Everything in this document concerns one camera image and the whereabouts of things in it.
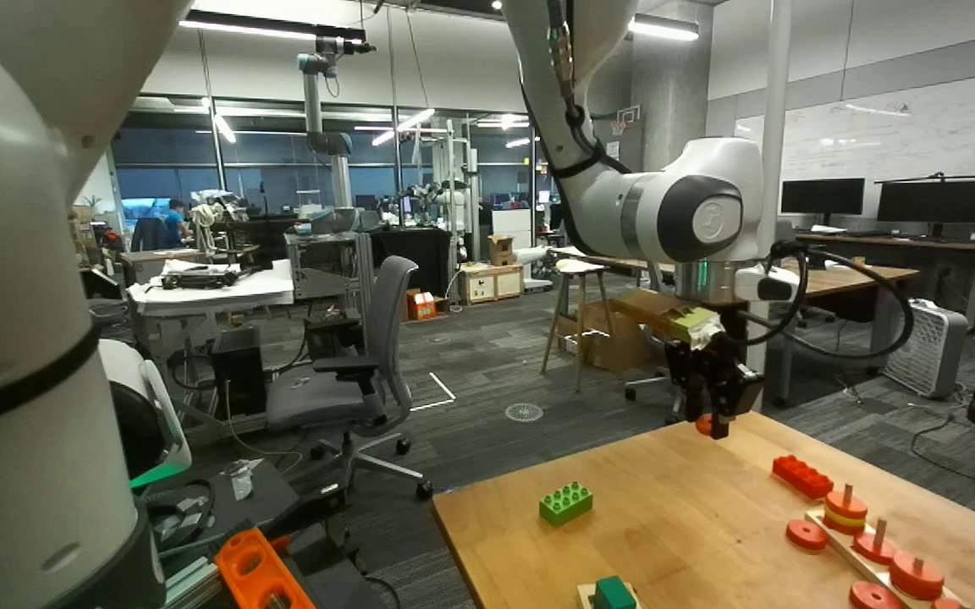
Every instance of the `floor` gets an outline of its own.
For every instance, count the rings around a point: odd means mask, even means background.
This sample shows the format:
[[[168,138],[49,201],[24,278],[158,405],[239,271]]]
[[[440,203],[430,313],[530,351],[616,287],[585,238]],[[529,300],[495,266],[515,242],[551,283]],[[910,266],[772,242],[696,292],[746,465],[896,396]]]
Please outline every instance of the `floor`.
[[[565,354],[543,375],[539,360],[551,306],[556,294],[543,292],[453,308],[403,329],[403,375],[418,403],[446,401],[434,375],[456,396],[456,403],[410,420],[418,446],[403,465],[425,472],[437,492],[613,442],[671,420],[667,392],[642,388],[638,403],[627,403],[621,379],[605,372],[585,372],[581,392],[572,392],[572,360]],[[265,329],[272,361],[295,351],[295,329],[288,319],[272,319]],[[864,332],[864,324],[846,329],[843,347],[861,343]],[[833,347],[826,324],[810,324],[805,338]],[[770,405],[770,418],[975,509],[975,427],[966,420],[966,396],[975,388],[975,343],[968,343],[958,372],[966,392],[943,403],[913,401],[890,379],[871,379],[861,367],[819,360],[796,360],[791,379],[791,403],[784,410]],[[309,442],[279,436],[267,446],[301,451]],[[304,459],[295,459],[288,474],[298,488],[331,476],[331,472]],[[358,474],[346,522],[362,547],[362,568],[396,585],[403,607],[474,607],[430,500],[418,500],[410,480]]]

